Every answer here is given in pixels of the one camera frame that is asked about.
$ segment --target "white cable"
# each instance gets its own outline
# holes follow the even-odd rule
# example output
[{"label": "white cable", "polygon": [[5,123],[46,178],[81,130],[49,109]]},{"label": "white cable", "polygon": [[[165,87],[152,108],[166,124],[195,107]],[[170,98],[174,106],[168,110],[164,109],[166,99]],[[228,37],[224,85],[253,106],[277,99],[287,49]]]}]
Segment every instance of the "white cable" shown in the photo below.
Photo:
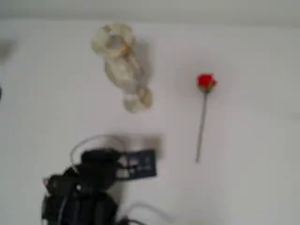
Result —
[{"label": "white cable", "polygon": [[113,135],[95,135],[95,136],[92,136],[92,137],[88,137],[88,138],[82,140],[81,142],[79,142],[77,145],[75,145],[75,147],[70,151],[70,163],[71,163],[71,167],[72,167],[72,169],[76,173],[79,173],[79,172],[78,172],[78,170],[77,170],[77,168],[75,166],[75,162],[74,162],[74,159],[73,159],[74,153],[80,147],[82,147],[83,145],[85,145],[86,143],[88,143],[90,141],[97,140],[97,139],[103,139],[103,138],[111,139],[111,140],[114,140],[114,141],[118,142],[119,144],[121,144],[121,146],[123,148],[121,151],[124,152],[126,150],[124,141],[121,140],[120,138],[116,137],[116,136],[113,136]]}]

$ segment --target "white wall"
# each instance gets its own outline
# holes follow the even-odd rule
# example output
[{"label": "white wall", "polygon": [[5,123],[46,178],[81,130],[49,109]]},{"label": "white wall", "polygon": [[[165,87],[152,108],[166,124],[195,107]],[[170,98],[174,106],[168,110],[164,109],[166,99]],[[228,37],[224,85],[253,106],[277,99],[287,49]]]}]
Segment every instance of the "white wall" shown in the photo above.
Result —
[{"label": "white wall", "polygon": [[300,27],[298,0],[1,0],[0,17]]},{"label": "white wall", "polygon": [[[78,141],[104,133],[160,141],[158,177],[126,183],[123,209],[145,202],[175,224],[300,224],[300,30],[131,24],[154,92],[152,109],[131,115],[90,49],[103,24],[0,22],[0,38],[16,42],[0,67],[1,224],[38,225],[41,179],[68,165]],[[219,85],[196,165],[195,77],[205,71]]]}]

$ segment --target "black object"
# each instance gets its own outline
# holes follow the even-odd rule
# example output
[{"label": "black object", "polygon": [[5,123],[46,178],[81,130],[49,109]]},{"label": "black object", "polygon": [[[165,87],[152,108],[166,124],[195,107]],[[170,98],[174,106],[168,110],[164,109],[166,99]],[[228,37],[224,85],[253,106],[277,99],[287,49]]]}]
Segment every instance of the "black object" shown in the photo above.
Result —
[{"label": "black object", "polygon": [[129,176],[126,180],[136,180],[147,177],[155,177],[156,158],[154,150],[142,150],[126,153],[129,163]]},{"label": "black object", "polygon": [[[128,164],[122,165],[124,157]],[[43,201],[42,219],[50,225],[115,225],[117,204],[106,190],[117,180],[135,180],[157,175],[155,151],[119,153],[114,149],[92,149],[81,155],[81,163],[45,182],[49,196]],[[128,176],[118,177],[126,170]],[[139,223],[123,218],[118,223]]]}]

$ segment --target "rose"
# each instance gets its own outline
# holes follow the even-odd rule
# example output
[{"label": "rose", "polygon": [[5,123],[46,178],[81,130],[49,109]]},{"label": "rose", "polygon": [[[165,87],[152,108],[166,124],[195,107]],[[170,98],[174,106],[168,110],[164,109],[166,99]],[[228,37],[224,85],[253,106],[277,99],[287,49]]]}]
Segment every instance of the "rose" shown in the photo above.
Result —
[{"label": "rose", "polygon": [[200,149],[202,144],[203,132],[204,132],[204,124],[205,124],[205,116],[206,116],[206,106],[207,106],[207,96],[211,92],[211,90],[216,86],[217,81],[213,78],[213,74],[199,74],[197,76],[197,85],[200,91],[203,93],[204,101],[202,106],[202,114],[201,114],[201,123],[199,129],[199,139],[197,145],[197,154],[196,154],[196,162],[198,163],[200,160]]},{"label": "rose", "polygon": [[201,91],[209,93],[217,84],[217,81],[213,78],[213,74],[199,74],[197,76],[197,83]]}]

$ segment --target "rose stem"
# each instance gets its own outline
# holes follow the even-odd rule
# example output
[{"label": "rose stem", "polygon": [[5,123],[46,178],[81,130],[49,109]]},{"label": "rose stem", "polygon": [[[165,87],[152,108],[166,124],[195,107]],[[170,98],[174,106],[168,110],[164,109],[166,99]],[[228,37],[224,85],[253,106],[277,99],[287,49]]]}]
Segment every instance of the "rose stem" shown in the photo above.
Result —
[{"label": "rose stem", "polygon": [[202,145],[204,124],[205,124],[205,117],[206,117],[207,95],[208,95],[207,93],[204,93],[204,100],[203,100],[202,114],[201,114],[201,121],[200,121],[200,128],[199,128],[198,145],[197,145],[197,152],[196,152],[196,163],[198,163],[200,160],[201,145]]}]

